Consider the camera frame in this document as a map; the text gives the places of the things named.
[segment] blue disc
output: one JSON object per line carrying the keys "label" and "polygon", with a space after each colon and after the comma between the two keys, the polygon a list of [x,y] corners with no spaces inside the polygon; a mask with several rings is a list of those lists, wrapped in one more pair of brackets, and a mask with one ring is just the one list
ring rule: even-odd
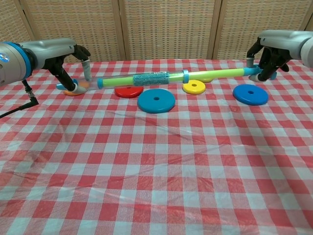
{"label": "blue disc", "polygon": [[250,84],[242,84],[235,87],[233,95],[236,100],[247,105],[262,105],[268,101],[268,93],[266,91]]}
{"label": "blue disc", "polygon": [[175,97],[167,90],[151,89],[141,93],[137,105],[150,114],[166,113],[175,106]]}

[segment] red and white tablecloth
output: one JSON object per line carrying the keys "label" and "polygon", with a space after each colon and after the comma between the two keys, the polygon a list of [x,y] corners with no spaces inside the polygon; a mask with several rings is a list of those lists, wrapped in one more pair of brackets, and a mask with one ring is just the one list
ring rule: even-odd
{"label": "red and white tablecloth", "polygon": [[[147,114],[113,90],[70,97],[41,70],[40,105],[0,119],[0,234],[313,234],[313,70],[257,84],[247,106],[214,80],[200,95],[181,84],[168,113]],[[93,76],[242,68],[241,61],[93,63]],[[81,65],[65,65],[73,78]],[[28,101],[1,88],[0,112]]]}

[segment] tube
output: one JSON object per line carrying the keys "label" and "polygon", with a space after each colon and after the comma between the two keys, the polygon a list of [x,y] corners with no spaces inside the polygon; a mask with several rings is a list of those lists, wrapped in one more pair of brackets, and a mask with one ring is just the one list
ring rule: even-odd
{"label": "tube", "polygon": [[[83,85],[88,91],[99,89],[111,89],[115,87],[141,87],[150,85],[165,85],[172,83],[188,83],[189,80],[199,80],[201,82],[211,82],[216,78],[228,78],[238,76],[250,76],[260,73],[262,70],[255,65],[253,68],[210,70],[188,72],[188,70],[177,72],[152,72],[134,75],[112,76],[96,78],[86,81],[86,79],[74,79],[77,85]],[[66,90],[62,84],[57,84],[57,89]]]}

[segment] woven wall panel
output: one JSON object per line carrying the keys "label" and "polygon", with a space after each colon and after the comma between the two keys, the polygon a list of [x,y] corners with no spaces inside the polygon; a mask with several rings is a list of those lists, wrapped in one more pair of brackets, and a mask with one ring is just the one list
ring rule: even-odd
{"label": "woven wall panel", "polygon": [[91,61],[120,60],[111,0],[26,2],[42,39],[69,37],[88,48]]}
{"label": "woven wall panel", "polygon": [[1,0],[0,4],[0,42],[29,41],[30,36],[12,0]]}
{"label": "woven wall panel", "polygon": [[217,59],[245,59],[262,30],[298,30],[311,1],[228,0]]}
{"label": "woven wall panel", "polygon": [[214,0],[124,0],[121,7],[130,59],[206,58]]}

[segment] yellow disc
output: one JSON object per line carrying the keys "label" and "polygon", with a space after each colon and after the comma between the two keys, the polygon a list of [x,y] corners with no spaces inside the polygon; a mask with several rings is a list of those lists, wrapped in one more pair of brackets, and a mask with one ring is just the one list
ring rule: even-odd
{"label": "yellow disc", "polygon": [[205,91],[205,84],[198,80],[190,80],[183,84],[182,89],[189,94],[201,94]]}

